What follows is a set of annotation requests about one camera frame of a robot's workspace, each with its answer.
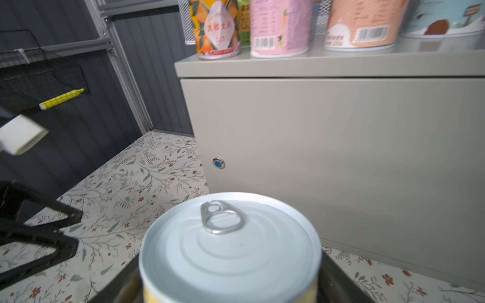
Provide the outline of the yellow label ring-pull can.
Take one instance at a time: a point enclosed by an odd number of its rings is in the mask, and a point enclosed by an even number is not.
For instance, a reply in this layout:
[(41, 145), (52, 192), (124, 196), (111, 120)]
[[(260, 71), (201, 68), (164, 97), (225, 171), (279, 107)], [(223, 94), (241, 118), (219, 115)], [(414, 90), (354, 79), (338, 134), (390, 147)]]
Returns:
[(252, 193), (193, 198), (146, 232), (139, 269), (145, 302), (316, 302), (322, 263), (311, 222)]

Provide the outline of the green yellow plastic-lid can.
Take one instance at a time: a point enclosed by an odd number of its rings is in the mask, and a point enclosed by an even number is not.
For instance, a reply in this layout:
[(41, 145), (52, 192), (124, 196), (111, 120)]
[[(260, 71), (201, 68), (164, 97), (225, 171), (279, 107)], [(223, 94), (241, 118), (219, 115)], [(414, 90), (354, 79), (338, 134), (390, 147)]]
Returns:
[(237, 26), (241, 47), (250, 47), (250, 0), (238, 0), (239, 16)]

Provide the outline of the teal label can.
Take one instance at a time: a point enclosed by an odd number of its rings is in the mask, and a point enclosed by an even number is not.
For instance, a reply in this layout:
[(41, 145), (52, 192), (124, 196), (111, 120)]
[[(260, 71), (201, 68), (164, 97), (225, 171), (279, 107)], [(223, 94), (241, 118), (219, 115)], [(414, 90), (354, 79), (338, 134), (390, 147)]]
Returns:
[(411, 1), (400, 35), (414, 38), (443, 38), (484, 32), (484, 1)]

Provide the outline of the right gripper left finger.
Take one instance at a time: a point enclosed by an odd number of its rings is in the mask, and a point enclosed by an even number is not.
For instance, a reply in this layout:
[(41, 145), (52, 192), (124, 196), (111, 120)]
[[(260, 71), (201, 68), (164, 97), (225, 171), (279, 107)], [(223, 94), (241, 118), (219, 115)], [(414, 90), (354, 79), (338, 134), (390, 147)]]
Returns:
[(138, 259), (139, 255), (136, 255), (89, 303), (144, 302)]

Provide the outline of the pink ring-pull can front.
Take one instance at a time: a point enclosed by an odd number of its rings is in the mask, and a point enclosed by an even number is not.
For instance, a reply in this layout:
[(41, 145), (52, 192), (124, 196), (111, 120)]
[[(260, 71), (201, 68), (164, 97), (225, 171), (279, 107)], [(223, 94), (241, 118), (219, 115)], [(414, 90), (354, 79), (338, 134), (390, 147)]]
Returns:
[(313, 1), (252, 0), (250, 2), (251, 56), (287, 58), (309, 49)]

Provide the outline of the gold rectangular tin can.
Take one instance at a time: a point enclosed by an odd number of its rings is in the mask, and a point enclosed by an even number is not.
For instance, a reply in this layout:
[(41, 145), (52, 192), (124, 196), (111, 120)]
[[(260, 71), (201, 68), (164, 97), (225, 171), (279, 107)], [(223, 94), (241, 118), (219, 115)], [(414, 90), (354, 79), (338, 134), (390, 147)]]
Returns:
[(320, 13), (320, 1), (315, 1), (313, 3), (313, 9), (312, 9), (312, 14), (311, 14), (311, 27), (310, 27), (310, 33), (309, 33), (309, 41), (312, 42), (314, 39), (314, 35), (316, 32), (316, 27), (317, 27), (317, 21), (318, 21), (318, 16)]

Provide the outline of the salmon label can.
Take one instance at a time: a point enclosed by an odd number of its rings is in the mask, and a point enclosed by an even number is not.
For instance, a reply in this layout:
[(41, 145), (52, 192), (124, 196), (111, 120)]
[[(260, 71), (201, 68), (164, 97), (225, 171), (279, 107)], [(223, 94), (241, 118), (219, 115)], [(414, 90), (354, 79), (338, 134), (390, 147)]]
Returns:
[(325, 48), (373, 51), (394, 46), (408, 3), (408, 0), (333, 1)]

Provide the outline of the orange label plastic-lid can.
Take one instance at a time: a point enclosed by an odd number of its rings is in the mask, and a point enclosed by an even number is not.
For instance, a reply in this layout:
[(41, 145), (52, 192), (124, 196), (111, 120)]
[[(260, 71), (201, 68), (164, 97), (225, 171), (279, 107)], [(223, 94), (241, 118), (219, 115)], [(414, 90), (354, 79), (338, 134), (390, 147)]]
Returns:
[(191, 0), (187, 3), (198, 57), (214, 60), (237, 56), (241, 49), (237, 27), (237, 2)]

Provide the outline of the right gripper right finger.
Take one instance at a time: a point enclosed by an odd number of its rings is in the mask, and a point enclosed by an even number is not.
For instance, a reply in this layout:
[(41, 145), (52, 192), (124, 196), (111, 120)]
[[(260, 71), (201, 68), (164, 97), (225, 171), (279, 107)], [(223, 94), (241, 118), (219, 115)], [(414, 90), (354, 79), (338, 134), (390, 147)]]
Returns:
[(317, 289), (317, 303), (374, 303), (325, 252)]

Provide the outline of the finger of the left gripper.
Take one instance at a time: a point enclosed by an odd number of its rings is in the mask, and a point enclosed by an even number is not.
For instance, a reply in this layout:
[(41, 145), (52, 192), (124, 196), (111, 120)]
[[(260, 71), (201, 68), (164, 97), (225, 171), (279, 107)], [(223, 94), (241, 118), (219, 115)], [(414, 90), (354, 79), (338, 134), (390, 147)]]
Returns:
[(83, 212), (21, 183), (1, 181), (1, 219), (25, 223), (44, 208), (66, 215), (62, 220), (43, 223), (38, 227), (57, 231), (80, 223)]
[(2, 225), (1, 246), (7, 244), (19, 245), (23, 260), (1, 270), (2, 290), (74, 257), (79, 240), (41, 227)]

